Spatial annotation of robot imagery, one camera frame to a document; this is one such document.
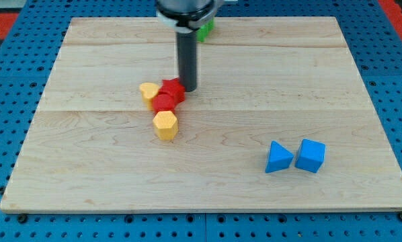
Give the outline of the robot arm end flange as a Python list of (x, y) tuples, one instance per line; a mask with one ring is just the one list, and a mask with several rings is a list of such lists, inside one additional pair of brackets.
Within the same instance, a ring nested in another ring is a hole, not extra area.
[(159, 20), (175, 32), (188, 34), (212, 20), (223, 0), (156, 0)]

